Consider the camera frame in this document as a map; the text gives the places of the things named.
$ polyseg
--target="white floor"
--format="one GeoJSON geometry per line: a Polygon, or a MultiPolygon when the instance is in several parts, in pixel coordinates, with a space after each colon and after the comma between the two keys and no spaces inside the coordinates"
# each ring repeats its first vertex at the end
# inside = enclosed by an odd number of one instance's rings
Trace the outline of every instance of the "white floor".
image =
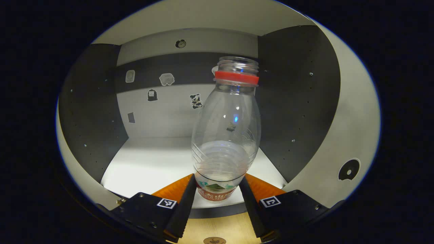
{"type": "MultiPolygon", "coordinates": [[[[106,169],[101,184],[130,198],[137,192],[152,194],[194,173],[191,138],[129,138],[106,169]]],[[[287,184],[261,149],[247,172],[278,188],[287,184]]],[[[193,208],[211,208],[244,202],[239,188],[221,203],[210,203],[196,191],[193,208]]]]}

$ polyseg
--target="clear plastic bottle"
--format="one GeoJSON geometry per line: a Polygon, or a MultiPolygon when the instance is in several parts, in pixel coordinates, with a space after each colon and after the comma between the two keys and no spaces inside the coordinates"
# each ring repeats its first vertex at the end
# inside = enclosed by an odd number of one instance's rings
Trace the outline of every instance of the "clear plastic bottle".
{"type": "Polygon", "coordinates": [[[191,149],[198,191],[210,201],[228,198],[256,157],[261,137],[254,97],[258,63],[221,57],[216,86],[193,129],[191,149]]]}

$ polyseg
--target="circular logo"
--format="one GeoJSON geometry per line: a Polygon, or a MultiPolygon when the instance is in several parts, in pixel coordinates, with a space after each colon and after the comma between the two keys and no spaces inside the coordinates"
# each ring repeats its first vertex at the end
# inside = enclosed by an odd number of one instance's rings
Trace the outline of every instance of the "circular logo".
{"type": "Polygon", "coordinates": [[[226,240],[221,237],[208,237],[204,240],[205,244],[226,244],[226,240]]]}

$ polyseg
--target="square sticker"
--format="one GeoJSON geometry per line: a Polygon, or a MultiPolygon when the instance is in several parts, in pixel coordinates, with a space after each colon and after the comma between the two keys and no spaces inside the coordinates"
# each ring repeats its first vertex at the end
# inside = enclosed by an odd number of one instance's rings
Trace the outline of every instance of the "square sticker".
{"type": "Polygon", "coordinates": [[[169,200],[169,199],[165,199],[163,198],[158,204],[157,206],[162,207],[162,208],[170,208],[173,209],[173,207],[175,206],[176,201],[173,200],[169,200]]]}
{"type": "Polygon", "coordinates": [[[262,205],[264,205],[264,207],[269,208],[272,206],[276,206],[279,205],[281,202],[276,198],[276,196],[270,197],[270,198],[264,198],[261,199],[262,205]]]}

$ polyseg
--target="black background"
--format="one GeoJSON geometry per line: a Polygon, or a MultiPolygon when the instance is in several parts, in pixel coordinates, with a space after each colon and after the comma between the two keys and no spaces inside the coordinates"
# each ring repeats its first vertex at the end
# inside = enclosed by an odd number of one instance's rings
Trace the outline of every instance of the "black background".
{"type": "MultiPolygon", "coordinates": [[[[2,179],[7,193],[2,225],[7,228],[2,227],[1,242],[126,242],[67,193],[74,188],[57,169],[62,159],[55,104],[70,66],[87,45],[149,3],[4,3],[2,179]]],[[[432,189],[424,181],[433,161],[428,157],[428,125],[433,123],[423,114],[433,111],[426,61],[428,7],[396,1],[285,3],[328,27],[361,57],[379,91],[383,114],[381,145],[361,186],[337,212],[287,242],[428,241],[424,231],[432,227],[427,200],[432,189]]]]}

